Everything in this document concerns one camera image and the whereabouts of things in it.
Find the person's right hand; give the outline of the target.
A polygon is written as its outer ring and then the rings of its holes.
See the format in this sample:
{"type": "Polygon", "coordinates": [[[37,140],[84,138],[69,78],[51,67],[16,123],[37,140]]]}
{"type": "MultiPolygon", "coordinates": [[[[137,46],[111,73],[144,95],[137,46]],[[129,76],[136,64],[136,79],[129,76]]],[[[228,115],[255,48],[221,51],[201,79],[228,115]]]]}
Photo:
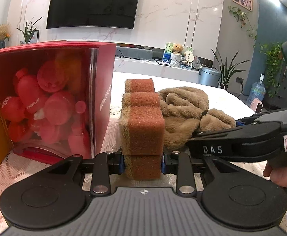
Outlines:
{"type": "Polygon", "coordinates": [[[263,171],[265,177],[284,188],[287,188],[287,167],[273,168],[269,163],[266,164],[263,171]]]}

